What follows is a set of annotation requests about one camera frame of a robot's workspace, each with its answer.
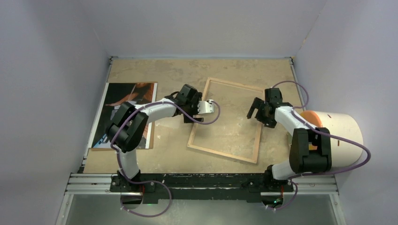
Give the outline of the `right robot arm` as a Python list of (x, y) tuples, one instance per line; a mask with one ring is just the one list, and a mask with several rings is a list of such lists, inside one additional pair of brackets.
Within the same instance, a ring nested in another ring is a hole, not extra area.
[(281, 186), (282, 180), (304, 173), (324, 173), (332, 168), (329, 130), (316, 127), (296, 114), (292, 104), (283, 101), (279, 88), (265, 90), (265, 99), (254, 98), (247, 118), (254, 117), (267, 128), (281, 124), (291, 135), (288, 160), (271, 165), (263, 184), (270, 191)]

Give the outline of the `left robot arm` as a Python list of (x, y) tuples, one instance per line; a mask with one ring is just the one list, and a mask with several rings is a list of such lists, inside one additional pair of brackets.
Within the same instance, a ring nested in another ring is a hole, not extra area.
[(140, 185), (137, 175), (140, 172), (137, 163), (137, 147), (143, 137), (146, 126), (157, 120), (184, 116), (185, 123), (192, 123), (194, 115), (199, 114), (202, 93), (185, 84), (180, 91), (173, 92), (161, 100), (133, 105), (123, 103), (106, 128), (110, 147), (116, 151), (119, 173), (124, 177), (122, 186), (129, 192), (136, 191)]

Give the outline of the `wooden picture frame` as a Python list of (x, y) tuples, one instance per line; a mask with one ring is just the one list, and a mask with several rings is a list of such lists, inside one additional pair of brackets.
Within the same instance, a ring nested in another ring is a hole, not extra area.
[(233, 160), (256, 164), (262, 124), (248, 119), (253, 99), (262, 97), (264, 89), (218, 78), (207, 79), (203, 98), (219, 105), (211, 125), (194, 124), (187, 146)]

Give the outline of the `glossy photo print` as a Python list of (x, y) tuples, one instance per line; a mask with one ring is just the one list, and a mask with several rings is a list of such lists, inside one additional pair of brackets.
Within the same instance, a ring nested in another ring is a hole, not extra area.
[(156, 100), (157, 82), (138, 83), (107, 83), (101, 97), (99, 109), (95, 117), (92, 132), (90, 134), (88, 148), (94, 150), (108, 150), (114, 135), (123, 126), (123, 131), (117, 140), (128, 138), (127, 130), (140, 131), (141, 136), (135, 135), (138, 149), (150, 149), (153, 147), (153, 124), (149, 119), (137, 114), (138, 122), (126, 119), (139, 107)]

